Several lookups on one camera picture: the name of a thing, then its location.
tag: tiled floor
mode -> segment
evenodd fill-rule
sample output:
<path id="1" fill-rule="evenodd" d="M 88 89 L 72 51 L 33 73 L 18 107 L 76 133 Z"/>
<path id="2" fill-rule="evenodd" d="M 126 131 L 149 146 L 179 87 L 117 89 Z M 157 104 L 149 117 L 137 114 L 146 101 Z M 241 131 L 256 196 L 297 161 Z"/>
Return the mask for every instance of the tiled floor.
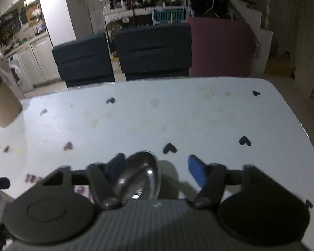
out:
<path id="1" fill-rule="evenodd" d="M 25 98 L 31 98 L 31 97 L 35 97 L 35 96 L 49 94 L 49 93 L 52 93 L 55 91 L 65 90 L 67 88 L 68 87 L 66 86 L 65 82 L 53 83 L 53 84 L 50 84 L 47 86 L 36 88 L 31 92 L 27 92 L 24 94 L 24 97 Z"/>
<path id="2" fill-rule="evenodd" d="M 126 81 L 125 75 L 120 69 L 117 69 L 115 65 L 114 77 L 116 82 Z M 303 98 L 303 96 L 298 92 L 292 78 L 254 74 L 251 75 L 251 77 L 267 79 L 277 88 L 299 119 L 314 146 L 314 98 Z M 67 89 L 65 82 L 54 83 L 26 93 L 25 97 L 31 98 L 63 89 Z"/>

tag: maroon chair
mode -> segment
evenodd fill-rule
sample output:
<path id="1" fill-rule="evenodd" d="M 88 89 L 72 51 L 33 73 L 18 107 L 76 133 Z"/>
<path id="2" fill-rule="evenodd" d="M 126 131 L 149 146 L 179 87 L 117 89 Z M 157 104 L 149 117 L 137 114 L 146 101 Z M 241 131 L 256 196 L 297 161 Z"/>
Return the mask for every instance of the maroon chair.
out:
<path id="1" fill-rule="evenodd" d="M 246 77 L 256 41 L 243 21 L 188 17 L 192 30 L 192 67 L 189 76 Z"/>

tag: white table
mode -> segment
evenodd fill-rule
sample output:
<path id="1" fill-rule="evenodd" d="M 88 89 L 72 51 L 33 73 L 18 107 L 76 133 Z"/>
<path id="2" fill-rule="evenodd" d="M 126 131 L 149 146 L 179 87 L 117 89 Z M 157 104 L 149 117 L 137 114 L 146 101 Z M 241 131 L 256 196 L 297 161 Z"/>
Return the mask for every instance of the white table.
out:
<path id="1" fill-rule="evenodd" d="M 253 95 L 253 90 L 260 93 Z M 114 104 L 106 103 L 115 98 Z M 187 158 L 230 169 L 254 164 L 303 201 L 314 205 L 314 148 L 272 84 L 252 78 L 185 78 L 134 81 L 69 90 L 23 100 L 24 111 L 0 128 L 0 177 L 19 196 L 60 165 L 83 169 L 118 152 L 141 150 L 171 162 L 179 181 L 195 190 Z M 40 115 L 43 109 L 47 113 Z M 242 136 L 252 145 L 239 144 Z M 64 151 L 71 141 L 74 148 Z M 163 154 L 167 143 L 177 153 Z M 3 152 L 9 146 L 9 152 Z M 314 207 L 303 242 L 314 250 Z"/>

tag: navy chair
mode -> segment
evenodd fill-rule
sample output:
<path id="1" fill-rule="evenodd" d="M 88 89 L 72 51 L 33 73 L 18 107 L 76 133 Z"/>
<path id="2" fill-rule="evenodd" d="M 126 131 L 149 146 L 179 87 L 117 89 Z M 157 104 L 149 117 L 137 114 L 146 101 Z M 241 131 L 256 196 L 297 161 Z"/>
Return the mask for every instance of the navy chair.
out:
<path id="1" fill-rule="evenodd" d="M 68 87 L 115 81 L 105 34 L 64 43 L 52 52 Z"/>
<path id="2" fill-rule="evenodd" d="M 115 34 L 127 80 L 189 76 L 191 27 L 187 23 L 124 28 Z"/>

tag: chair backrest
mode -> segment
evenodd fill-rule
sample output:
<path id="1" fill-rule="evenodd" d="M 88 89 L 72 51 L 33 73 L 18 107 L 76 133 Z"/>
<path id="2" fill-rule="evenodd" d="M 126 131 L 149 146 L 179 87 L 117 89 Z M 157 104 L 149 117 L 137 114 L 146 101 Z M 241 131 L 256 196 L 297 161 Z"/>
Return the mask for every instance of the chair backrest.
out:
<path id="1" fill-rule="evenodd" d="M 88 80 L 86 84 L 90 84 L 93 79 L 113 76 L 105 34 L 64 43 L 52 52 L 63 81 L 79 81 L 81 85 L 81 80 Z"/>
<path id="2" fill-rule="evenodd" d="M 188 17 L 186 22 L 192 28 L 190 76 L 249 75 L 256 41 L 246 22 L 198 17 Z"/>
<path id="3" fill-rule="evenodd" d="M 149 75 L 191 66 L 191 27 L 186 23 L 124 28 L 116 33 L 115 42 L 125 74 Z"/>

